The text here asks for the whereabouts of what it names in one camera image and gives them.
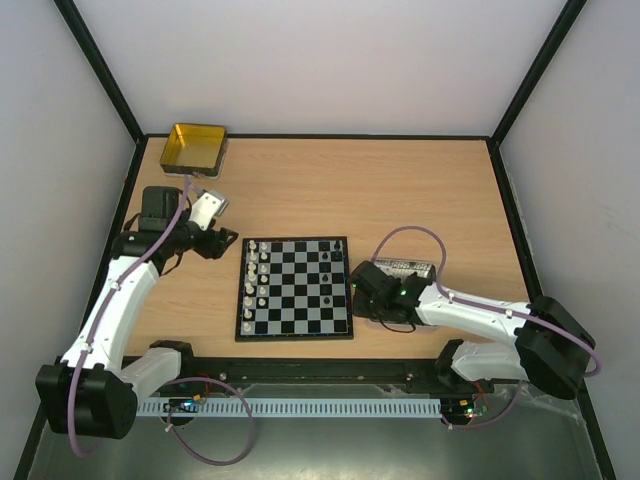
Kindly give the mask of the pink tin with chess pieces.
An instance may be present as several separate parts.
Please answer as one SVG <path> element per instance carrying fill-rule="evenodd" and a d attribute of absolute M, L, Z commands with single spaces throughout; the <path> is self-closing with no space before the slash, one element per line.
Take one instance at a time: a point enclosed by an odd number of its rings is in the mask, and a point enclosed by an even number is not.
<path fill-rule="evenodd" d="M 419 276 L 425 278 L 425 289 L 435 285 L 436 280 L 436 267 L 434 264 L 418 261 L 418 260 L 403 260 L 403 259 L 378 259 L 374 262 L 384 273 L 392 275 L 397 278 L 404 279 L 412 273 L 417 273 Z M 394 324 L 381 324 L 386 330 L 394 333 L 413 333 L 416 329 L 413 329 L 409 325 L 394 325 Z"/>

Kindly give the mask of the black and silver chessboard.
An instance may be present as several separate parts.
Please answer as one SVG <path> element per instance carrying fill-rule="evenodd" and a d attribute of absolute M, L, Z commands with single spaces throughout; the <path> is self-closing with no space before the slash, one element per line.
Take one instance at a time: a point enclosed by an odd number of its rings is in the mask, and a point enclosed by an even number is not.
<path fill-rule="evenodd" d="M 237 342 L 354 338 L 345 236 L 242 240 Z"/>

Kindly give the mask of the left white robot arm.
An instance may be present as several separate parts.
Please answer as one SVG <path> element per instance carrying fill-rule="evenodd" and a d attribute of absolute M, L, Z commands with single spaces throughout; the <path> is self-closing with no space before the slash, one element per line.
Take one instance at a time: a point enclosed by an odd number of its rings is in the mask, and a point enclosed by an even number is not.
<path fill-rule="evenodd" d="M 112 243 L 106 279 L 81 332 L 60 360 L 40 368 L 35 385 L 53 432 L 72 441 L 123 438 L 139 404 L 182 376 L 192 359 L 190 344 L 160 340 L 123 363 L 146 297 L 167 263 L 189 251 L 218 259 L 238 237 L 215 226 L 227 199 L 204 190 L 191 201 L 190 188 L 144 189 L 140 212 Z"/>

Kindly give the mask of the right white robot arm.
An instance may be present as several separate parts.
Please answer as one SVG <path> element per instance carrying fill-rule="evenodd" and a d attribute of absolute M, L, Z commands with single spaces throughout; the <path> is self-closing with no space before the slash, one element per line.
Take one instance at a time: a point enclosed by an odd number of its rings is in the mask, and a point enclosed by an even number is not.
<path fill-rule="evenodd" d="M 412 327 L 448 327 L 481 337 L 453 341 L 442 351 L 436 379 L 455 392 L 469 381 L 526 381 L 544 393 L 572 400 L 595 350 L 593 337 L 557 300 L 505 302 L 446 289 L 430 265 L 396 277 L 364 261 L 351 274 L 353 312 L 371 321 Z"/>

